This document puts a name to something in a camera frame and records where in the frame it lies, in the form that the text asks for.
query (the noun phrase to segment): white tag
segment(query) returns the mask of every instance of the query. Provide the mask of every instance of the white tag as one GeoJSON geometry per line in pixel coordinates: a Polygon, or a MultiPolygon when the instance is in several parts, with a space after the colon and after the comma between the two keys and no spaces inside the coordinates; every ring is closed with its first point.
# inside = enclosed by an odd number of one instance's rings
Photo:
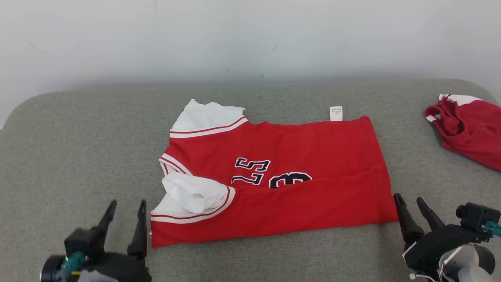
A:
{"type": "Polygon", "coordinates": [[[343,107],[330,107],[331,109],[331,120],[343,121],[343,107]]]}

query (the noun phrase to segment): red clothing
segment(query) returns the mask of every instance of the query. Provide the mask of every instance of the red clothing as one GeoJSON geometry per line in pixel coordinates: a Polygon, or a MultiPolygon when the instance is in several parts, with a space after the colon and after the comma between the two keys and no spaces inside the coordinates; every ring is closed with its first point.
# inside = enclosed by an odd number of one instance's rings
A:
{"type": "Polygon", "coordinates": [[[501,107],[465,95],[441,95],[425,111],[442,135],[442,145],[501,171],[501,107]]]}
{"type": "Polygon", "coordinates": [[[398,220],[368,117],[280,125],[232,115],[182,130],[196,123],[188,107],[160,159],[168,194],[151,212],[153,247],[398,220]],[[178,203],[186,212],[173,215],[178,203]]]}

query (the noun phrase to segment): gray couch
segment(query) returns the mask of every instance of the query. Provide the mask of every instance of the gray couch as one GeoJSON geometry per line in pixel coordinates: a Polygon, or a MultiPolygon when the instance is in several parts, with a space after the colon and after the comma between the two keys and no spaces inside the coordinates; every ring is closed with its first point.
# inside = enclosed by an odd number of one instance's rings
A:
{"type": "MultiPolygon", "coordinates": [[[[32,98],[0,131],[0,280],[36,281],[45,259],[64,253],[63,239],[96,224],[112,199],[118,207],[106,248],[125,252],[140,200],[151,210],[165,193],[158,158],[191,98],[245,107],[251,122],[327,120],[333,105],[343,106],[344,120],[368,115],[392,191],[425,230],[419,196],[446,223],[459,223],[454,212],[465,202],[501,209],[501,173],[444,149],[423,117],[444,93],[495,103],[462,80],[112,88],[32,98]]],[[[501,259],[501,238],[485,246],[501,259]]],[[[149,250],[147,265],[154,281],[407,281],[402,248],[395,222],[179,244],[149,250]]]]}

